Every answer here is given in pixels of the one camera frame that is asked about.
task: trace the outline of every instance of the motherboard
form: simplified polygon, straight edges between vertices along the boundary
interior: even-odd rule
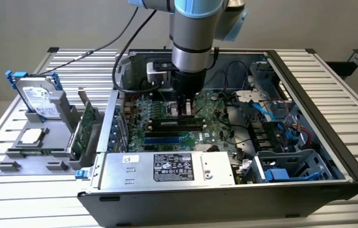
[[[154,101],[142,95],[131,100],[130,152],[227,151],[233,155],[237,146],[231,136],[226,114],[226,95],[203,90],[194,101],[194,118],[178,119],[177,102]]]

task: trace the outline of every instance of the black cable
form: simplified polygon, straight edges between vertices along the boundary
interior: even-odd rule
[[[243,141],[241,141],[241,142],[229,142],[229,140],[226,139],[225,141],[229,143],[229,144],[231,144],[231,145],[238,145],[238,144],[241,144],[241,143],[245,143],[245,142],[247,142],[247,141],[250,141],[251,139],[245,139]]]
[[[202,111],[202,109],[203,109],[203,107],[201,107],[201,108],[198,109],[198,111],[194,113],[194,115],[198,114],[199,111]]]
[[[148,92],[152,92],[154,90],[156,90],[156,89],[160,88],[160,85],[156,85],[156,86],[152,87],[151,89],[144,89],[144,90],[128,90],[128,89],[122,88],[122,87],[116,84],[116,79],[115,79],[116,67],[118,67],[118,64],[119,64],[119,62],[120,62],[120,60],[122,60],[122,58],[123,58],[123,54],[124,54],[124,52],[127,51],[127,49],[128,49],[128,47],[130,47],[130,45],[131,45],[131,43],[132,43],[135,37],[138,36],[140,30],[142,30],[143,27],[147,25],[148,21],[152,19],[152,17],[154,17],[154,15],[156,14],[156,12],[158,12],[158,10],[154,10],[154,12],[151,13],[151,15],[150,15],[148,18],[146,19],[146,21],[144,21],[144,22],[142,23],[142,25],[139,26],[136,32],[134,33],[131,39],[128,40],[128,42],[127,42],[127,44],[126,44],[126,46],[124,46],[124,48],[123,48],[123,50],[122,50],[122,52],[120,52],[120,54],[119,54],[116,60],[115,60],[115,64],[114,64],[114,68],[112,68],[112,84],[114,84],[115,88],[116,88],[119,91],[122,91],[122,92],[124,92],[124,93],[127,93],[127,94],[148,93]]]
[[[218,56],[219,56],[219,47],[215,47],[214,48],[214,62],[213,62],[213,65],[210,66],[210,68],[207,68],[207,70],[211,70],[215,67]]]
[[[136,9],[135,9],[135,12],[134,12],[134,14],[132,14],[132,17],[131,17],[131,19],[130,19],[130,21],[128,21],[128,24],[126,25],[126,27],[124,27],[122,33],[118,35],[118,37],[116,37],[112,41],[110,41],[106,45],[100,46],[98,49],[86,52],[86,53],[84,53],[83,55],[80,55],[78,58],[75,58],[74,60],[71,60],[71,61],[67,62],[66,64],[63,64],[63,65],[55,67],[52,70],[47,70],[47,71],[44,71],[44,72],[40,73],[39,75],[44,75],[44,74],[47,74],[47,73],[50,73],[50,72],[58,70],[59,68],[62,68],[62,67],[70,65],[70,64],[74,63],[75,61],[78,61],[78,60],[80,60],[80,59],[83,59],[83,58],[86,58],[86,57],[91,56],[96,51],[104,49],[104,48],[108,47],[111,44],[114,44],[115,41],[118,41],[118,39],[122,37],[122,35],[123,35],[124,32],[127,31],[127,28],[130,27],[131,22],[132,22],[132,20],[134,20],[134,18],[135,18],[135,15],[136,15],[136,13],[138,13],[138,9],[139,9],[139,7],[136,7]]]
[[[231,62],[230,65],[229,65],[229,67],[227,67],[227,69],[226,69],[226,71],[225,71],[225,86],[223,86],[225,89],[227,89],[229,86],[230,86],[230,82],[229,82],[229,71],[230,71],[230,67],[231,67],[231,65],[234,63],[241,63],[243,65],[243,67],[245,67],[245,71],[246,71],[245,74],[247,75],[247,73],[249,73],[247,66],[246,66],[246,64],[242,61],[237,60],[237,61]]]
[[[140,79],[140,82],[139,82],[139,89],[142,89],[142,84],[148,80],[148,77],[144,77]]]
[[[230,124],[230,123],[223,122],[219,118],[217,118],[217,119],[218,119],[218,121],[219,121],[222,124],[227,125],[229,127],[242,127],[242,128],[245,128],[245,129],[247,129],[247,127],[245,127],[245,126],[242,126],[242,125]]]

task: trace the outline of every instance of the red cable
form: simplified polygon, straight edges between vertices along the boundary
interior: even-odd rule
[[[311,132],[306,129],[306,128],[301,128],[301,130],[305,132],[305,133],[307,133],[307,135],[309,135],[309,140],[307,140],[307,144],[309,144],[309,146],[311,145]]]

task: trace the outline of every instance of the small component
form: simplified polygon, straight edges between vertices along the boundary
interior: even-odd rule
[[[27,129],[20,140],[20,144],[35,144],[43,137],[43,130],[40,128]]]
[[[253,163],[253,160],[250,160],[250,159],[243,159],[243,160],[242,160],[242,168],[243,168],[245,170],[247,170],[247,168],[250,167],[251,163]]]
[[[178,103],[177,102],[170,102],[169,103],[169,115],[171,115],[171,116],[178,116],[179,115]]]
[[[245,159],[245,152],[243,152],[243,149],[241,148],[237,148],[237,158],[241,161]]]
[[[235,136],[235,131],[234,131],[234,130],[231,130],[230,135],[229,135],[230,139],[233,139],[233,138],[234,138],[234,136]]]
[[[154,150],[155,150],[155,146],[154,146],[154,145],[146,145],[146,146],[143,147],[143,149],[144,149],[146,151],[154,151]]]
[[[218,101],[218,96],[211,96],[210,99],[211,101]]]
[[[223,117],[225,117],[225,119],[227,119],[230,117],[227,108],[223,108]]]
[[[218,145],[211,146],[210,149],[207,149],[207,152],[219,152]]]
[[[194,147],[195,151],[209,151],[209,149],[213,147],[213,144],[198,144]]]
[[[214,115],[215,115],[217,118],[219,118],[221,115],[222,115],[222,112],[221,112],[218,109],[215,109],[215,111],[214,111]]]

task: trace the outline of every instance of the green circuit board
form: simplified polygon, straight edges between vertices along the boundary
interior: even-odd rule
[[[169,151],[195,151],[201,148],[201,145],[217,145],[221,151],[227,151],[229,154],[234,154],[237,146],[229,144],[223,139],[221,139],[221,131],[227,135],[230,132],[230,127],[222,124],[214,117],[214,111],[218,109],[223,114],[225,102],[221,99],[217,101],[211,100],[213,96],[219,96],[218,93],[213,91],[202,91],[197,95],[194,110],[199,112],[195,118],[202,118],[206,120],[205,124],[207,127],[203,131],[182,131],[179,143],[146,143],[146,133],[151,132],[148,129],[150,118],[155,119],[169,119],[177,118],[171,116],[169,107],[173,102],[169,101],[151,101],[146,96],[139,97],[135,100],[135,117],[140,115],[140,120],[136,120],[136,124],[131,123],[128,125],[130,130],[130,152],[169,152]],[[152,149],[144,150],[146,146],[154,147]]]

